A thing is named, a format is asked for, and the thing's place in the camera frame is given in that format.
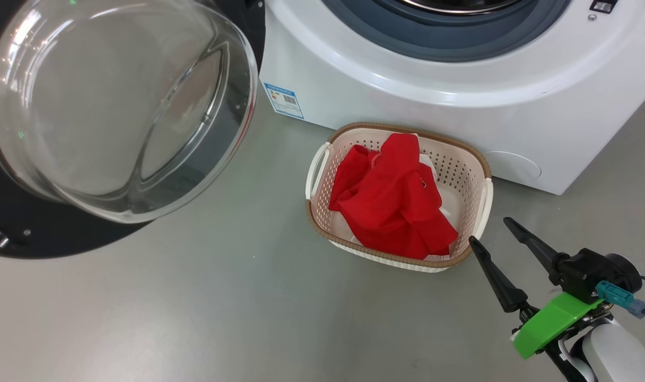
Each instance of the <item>teal connector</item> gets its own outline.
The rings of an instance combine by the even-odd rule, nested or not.
[[[627,292],[608,281],[601,281],[596,286],[598,297],[611,304],[618,305],[630,312],[634,317],[641,319],[645,317],[642,310],[645,309],[645,302],[633,297],[633,293]]]

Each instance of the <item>washing machine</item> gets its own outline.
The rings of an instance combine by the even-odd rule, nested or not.
[[[562,194],[645,100],[645,0],[268,0],[274,110],[460,138]]]

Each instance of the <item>blue label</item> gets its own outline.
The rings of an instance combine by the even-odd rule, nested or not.
[[[286,116],[304,119],[301,106],[299,106],[299,99],[297,99],[295,92],[271,84],[264,84],[264,87],[276,112]]]

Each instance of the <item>clothing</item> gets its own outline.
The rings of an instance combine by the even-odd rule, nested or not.
[[[424,259],[449,254],[457,239],[443,213],[431,167],[416,135],[393,134],[381,153],[361,145],[339,164],[329,209],[339,211],[364,246]]]
[[[438,179],[438,172],[436,172],[436,167],[433,165],[433,162],[431,162],[431,158],[429,158],[429,156],[426,154],[419,154],[419,163],[423,163],[426,166],[429,166],[429,169],[431,169],[431,175],[433,176],[433,181],[434,183],[436,183]],[[438,190],[438,193],[440,193],[440,189],[438,188],[437,183],[436,183],[436,189]],[[452,225],[452,221],[449,219],[450,216],[452,216],[452,214],[448,210],[446,210],[444,206],[441,206],[439,210],[441,210],[444,217],[448,218],[448,222],[450,223],[450,225]]]

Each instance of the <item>qr code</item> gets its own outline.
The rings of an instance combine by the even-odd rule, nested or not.
[[[284,95],[284,94],[283,94],[282,96],[284,97],[284,101],[285,101],[285,102],[287,102],[287,103],[291,103],[292,105],[296,105],[296,104],[297,104],[297,100],[296,100],[294,97],[289,97],[289,96],[286,96],[286,95]]]

